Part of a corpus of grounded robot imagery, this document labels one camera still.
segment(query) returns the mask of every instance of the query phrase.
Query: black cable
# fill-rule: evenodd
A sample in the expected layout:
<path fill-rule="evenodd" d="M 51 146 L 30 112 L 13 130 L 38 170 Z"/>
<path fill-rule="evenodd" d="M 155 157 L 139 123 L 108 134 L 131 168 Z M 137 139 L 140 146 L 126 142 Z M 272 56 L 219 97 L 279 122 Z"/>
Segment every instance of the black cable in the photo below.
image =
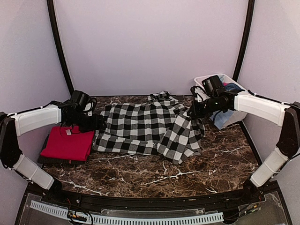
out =
<path fill-rule="evenodd" d="M 216 116 L 217 116 L 220 112 L 222 112 L 222 110 L 219 110 L 219 111 L 214 115 L 214 117 L 212 118 L 212 122 L 213 122 L 213 123 L 215 123 Z"/>
<path fill-rule="evenodd" d="M 42 108 L 45 108 L 47 107 L 48 105 L 50 105 L 52 102 L 49 102 L 48 104 L 42 106 Z M 20 111 L 20 112 L 15 112 L 15 113 L 11 113 L 9 115 L 7 115 L 8 117 L 11 117 L 15 114 L 20 114 L 20 113 L 26 113 L 26 112 L 30 112 L 30 111 L 33 111 L 33 110 L 37 110 L 37 109 L 41 109 L 41 107 L 37 107 L 37 108 L 33 108 L 33 109 L 27 109 L 27 110 L 24 110 L 24 111 Z"/>
<path fill-rule="evenodd" d="M 62 204 L 62 205 L 68 205 L 68 206 L 70 206 L 70 207 L 73 206 L 73 207 L 76 207 L 76 208 L 82 210 L 82 212 L 83 212 L 84 214 L 90 216 L 90 222 L 91 222 L 90 225 L 93 225 L 93 224 L 94 224 L 94 219 L 93 219 L 91 213 L 90 213 L 89 211 L 86 211 L 86 209 L 84 209 L 83 207 L 78 206 L 78 205 L 73 205 L 73 204 L 71 204 L 71 203 L 64 203 L 64 202 L 57 201 L 57 200 L 55 200 L 54 198 L 50 197 L 49 195 L 46 195 L 46 196 L 47 196 L 48 198 L 52 199 L 53 201 L 59 203 L 59 204 Z"/>
<path fill-rule="evenodd" d="M 269 97 L 264 97 L 264 96 L 261 96 L 261 95 L 256 95 L 255 93 L 253 93 L 252 91 L 248 90 L 249 94 L 255 96 L 255 97 L 258 97 L 258 98 L 263 98 L 263 99 L 266 99 L 266 100 L 269 100 L 269 101 L 272 101 L 272 102 L 277 102 L 277 103 L 282 103 L 281 101 L 278 101 L 278 100 L 274 100 L 272 98 L 269 98 Z"/>
<path fill-rule="evenodd" d="M 88 101 L 88 103 L 91 103 L 91 107 L 88 110 L 83 110 L 84 113 L 93 112 L 96 109 L 97 105 L 97 99 L 95 97 L 91 97 Z"/>
<path fill-rule="evenodd" d="M 259 197 L 259 202 L 258 202 L 258 204 L 257 204 L 256 206 L 258 206 L 258 205 L 261 203 L 261 201 L 262 201 L 260 194 L 258 195 L 258 197 Z M 237 213 L 233 214 L 232 216 L 229 216 L 229 217 L 224 218 L 224 220 L 236 220 L 236 219 L 238 219 L 238 218 L 241 218 L 242 216 L 245 216 L 246 214 L 242 214 L 242 215 L 240 215 L 240 216 L 238 216 L 238 217 L 232 218 L 232 217 L 234 217 L 234 216 L 240 214 L 242 211 L 244 211 L 246 208 L 248 208 L 248 207 L 249 207 L 251 204 L 253 204 L 253 203 L 254 203 L 254 202 L 253 202 L 253 200 L 252 200 L 251 203 L 249 203 L 248 205 L 246 205 L 246 206 L 245 206 L 244 208 L 242 208 L 240 211 L 238 211 Z"/>
<path fill-rule="evenodd" d="M 244 208 L 242 208 L 242 209 L 241 209 L 240 211 L 238 211 L 237 213 L 233 214 L 232 216 L 224 218 L 224 220 L 228 220 L 228 219 L 230 219 L 230 218 L 232 218 L 232 217 L 234 217 L 234 216 L 240 214 L 242 211 L 244 211 L 246 208 L 248 208 L 251 204 L 252 204 L 252 202 L 249 203 L 248 205 L 246 205 Z"/>
<path fill-rule="evenodd" d="M 202 96 L 199 93 L 196 93 L 196 91 L 195 91 L 196 88 L 200 88 L 203 91 L 203 93 L 206 94 L 205 90 L 202 87 L 200 87 L 200 86 L 193 86 L 191 88 L 191 92 L 192 92 L 193 97 L 196 98 L 197 96 L 199 96 L 201 98 L 201 100 L 203 101 L 204 99 L 202 98 Z"/>

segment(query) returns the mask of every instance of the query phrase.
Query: wire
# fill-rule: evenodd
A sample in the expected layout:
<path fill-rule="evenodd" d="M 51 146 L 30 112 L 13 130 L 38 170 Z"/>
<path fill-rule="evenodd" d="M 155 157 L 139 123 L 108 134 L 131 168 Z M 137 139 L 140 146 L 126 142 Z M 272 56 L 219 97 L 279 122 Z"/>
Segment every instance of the wire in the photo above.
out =
<path fill-rule="evenodd" d="M 212 122 L 215 123 L 215 120 L 216 120 L 216 117 L 217 115 L 222 112 L 222 110 L 219 110 L 215 115 L 214 115 L 214 118 L 212 119 Z"/>
<path fill-rule="evenodd" d="M 191 88 L 191 92 L 192 92 L 193 97 L 196 98 L 197 96 L 199 96 L 199 97 L 201 98 L 201 100 L 204 101 L 203 97 L 202 97 L 199 93 L 197 93 L 197 92 L 195 91 L 196 88 L 200 88 L 200 89 L 203 91 L 203 93 L 206 94 L 205 90 L 204 90 L 202 87 L 200 87 L 200 86 L 193 86 L 193 87 Z"/>
<path fill-rule="evenodd" d="M 269 101 L 272 101 L 272 102 L 277 102 L 277 103 L 282 103 L 282 102 L 280 102 L 280 101 L 278 101 L 278 100 L 274 100 L 274 99 L 272 99 L 272 98 L 268 98 L 268 97 L 264 97 L 264 96 L 261 96 L 261 95 L 257 95 L 256 93 L 253 93 L 252 91 L 250 91 L 250 90 L 248 90 L 248 92 L 251 94 L 251 95 L 253 95 L 253 96 L 255 96 L 255 97 L 258 97 L 258 98 L 263 98 L 263 99 L 266 99 L 266 100 L 269 100 Z"/>
<path fill-rule="evenodd" d="M 89 215 L 89 217 L 90 217 L 90 222 L 91 222 L 90 225 L 93 225 L 93 224 L 94 224 L 94 219 L 93 219 L 91 213 L 90 213 L 88 210 L 84 209 L 83 207 L 80 207 L 80 206 L 78 206 L 78 205 L 71 204 L 71 202 L 70 202 L 70 200 L 69 200 L 68 198 L 66 199 L 66 200 L 68 201 L 68 203 L 64 203 L 64 202 L 60 202 L 60 201 L 55 200 L 54 198 L 52 198 L 52 197 L 49 196 L 49 195 L 46 195 L 46 196 L 47 196 L 48 198 L 52 199 L 53 201 L 59 203 L 59 204 L 68 205 L 68 206 L 69 206 L 69 210 L 70 210 L 71 206 L 80 209 L 85 215 Z"/>
<path fill-rule="evenodd" d="M 258 206 L 258 205 L 261 203 L 262 198 L 260 197 L 260 195 L 258 196 L 258 198 L 259 198 L 259 203 L 258 203 L 257 205 L 254 205 L 253 207 Z M 244 211 L 246 208 L 248 208 L 251 204 L 253 204 L 253 202 L 249 203 L 248 205 L 246 205 L 244 208 L 242 208 L 240 211 L 238 211 L 237 213 L 233 214 L 232 216 L 229 216 L 229 217 L 224 218 L 224 220 L 236 220 L 236 219 L 238 219 L 238 218 L 241 218 L 242 216 L 245 216 L 246 214 L 242 214 L 241 216 L 238 216 L 238 217 L 233 218 L 234 216 L 240 214 L 242 211 Z"/>
<path fill-rule="evenodd" d="M 37 110 L 37 109 L 43 109 L 45 107 L 47 107 L 48 105 L 52 104 L 52 102 L 49 102 L 48 104 L 44 105 L 44 106 L 40 106 L 40 107 L 37 107 L 37 108 L 33 108 L 33 109 L 27 109 L 27 110 L 24 110 L 24 111 L 20 111 L 20 112 L 14 112 L 14 113 L 11 113 L 9 115 L 7 115 L 8 117 L 11 117 L 11 116 L 14 116 L 16 114 L 21 114 L 21 113 L 26 113 L 26 112 L 30 112 L 30 111 L 34 111 L 34 110 Z"/>
<path fill-rule="evenodd" d="M 88 103 L 91 103 L 91 107 L 88 110 L 83 110 L 84 113 L 88 113 L 88 112 L 93 112 L 96 109 L 96 105 L 97 105 L 97 99 L 95 97 L 91 97 L 88 101 Z"/>

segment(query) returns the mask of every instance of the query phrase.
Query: black curved frame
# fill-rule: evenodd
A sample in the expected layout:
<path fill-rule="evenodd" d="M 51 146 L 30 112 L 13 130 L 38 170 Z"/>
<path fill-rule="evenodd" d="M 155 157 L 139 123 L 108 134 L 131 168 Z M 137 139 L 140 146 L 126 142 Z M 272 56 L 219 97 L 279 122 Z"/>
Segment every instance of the black curved frame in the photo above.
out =
<path fill-rule="evenodd" d="M 248 0 L 248 9 L 247 9 L 243 37 L 242 37 L 242 41 L 241 41 L 241 45 L 240 45 L 239 56 L 238 56 L 235 70 L 233 73 L 233 80 L 235 80 L 235 81 L 237 81 L 239 78 L 240 70 L 241 70 L 245 52 L 246 52 L 246 47 L 247 47 L 250 28 L 251 28 L 252 16 L 253 16 L 253 11 L 254 11 L 254 3 L 255 3 L 255 0 Z M 64 77 L 65 77 L 65 80 L 67 83 L 67 88 L 68 88 L 70 94 L 72 95 L 72 93 L 74 91 L 74 86 L 72 84 L 70 73 L 69 73 L 69 70 L 68 70 L 68 67 L 66 64 L 65 55 L 64 55 L 62 45 L 61 45 L 60 34 L 59 34 L 58 25 L 57 25 L 57 21 L 56 21 L 53 0 L 47 0 L 47 5 L 48 5 L 50 23 L 51 23 L 51 27 L 52 27 L 52 33 L 53 33 L 53 37 L 54 37 L 54 41 L 55 41 L 55 45 L 56 45 L 56 50 L 57 50 L 58 57 L 60 59 L 61 69 L 63 71 Z"/>

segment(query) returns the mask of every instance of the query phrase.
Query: plaid fabric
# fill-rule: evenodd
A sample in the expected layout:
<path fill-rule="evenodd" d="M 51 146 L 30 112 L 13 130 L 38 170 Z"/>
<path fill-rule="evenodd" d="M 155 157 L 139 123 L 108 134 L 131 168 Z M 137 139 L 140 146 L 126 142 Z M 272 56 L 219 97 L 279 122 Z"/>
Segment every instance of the plaid fabric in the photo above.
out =
<path fill-rule="evenodd" d="M 174 164 L 200 155 L 204 125 L 191 120 L 186 108 L 163 91 L 147 104 L 112 104 L 101 112 L 107 128 L 95 132 L 93 149 L 128 154 L 163 154 Z"/>

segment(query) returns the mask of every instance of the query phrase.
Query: plastic storage bin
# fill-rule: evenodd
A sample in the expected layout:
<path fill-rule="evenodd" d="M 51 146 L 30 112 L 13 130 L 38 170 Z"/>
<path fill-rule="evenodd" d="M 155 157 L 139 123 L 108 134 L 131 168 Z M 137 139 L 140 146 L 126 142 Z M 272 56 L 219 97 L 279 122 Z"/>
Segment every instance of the plastic storage bin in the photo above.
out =
<path fill-rule="evenodd" d="M 242 87 L 241 85 L 236 83 L 233 79 L 231 79 L 229 76 L 227 76 L 225 74 L 212 74 L 212 75 L 207 75 L 207 76 L 196 77 L 194 79 L 196 86 L 200 86 L 200 87 L 204 88 L 202 86 L 202 81 L 205 80 L 206 78 L 209 78 L 210 76 L 215 76 L 215 75 L 218 75 L 220 80 L 223 83 L 234 83 L 234 84 L 238 85 L 240 88 L 246 90 L 244 87 Z M 200 94 L 204 100 L 209 98 L 207 95 L 203 94 L 202 91 L 200 91 L 199 89 L 196 89 L 196 91 L 198 91 L 198 94 Z M 213 120 L 216 113 L 217 112 L 213 113 L 213 115 L 211 116 L 211 120 Z M 246 115 L 247 115 L 247 113 L 245 113 L 245 112 L 238 112 L 238 111 L 232 111 L 232 110 L 228 110 L 225 113 L 220 112 L 215 117 L 215 125 L 217 128 L 222 129 L 233 123 L 243 120 Z"/>

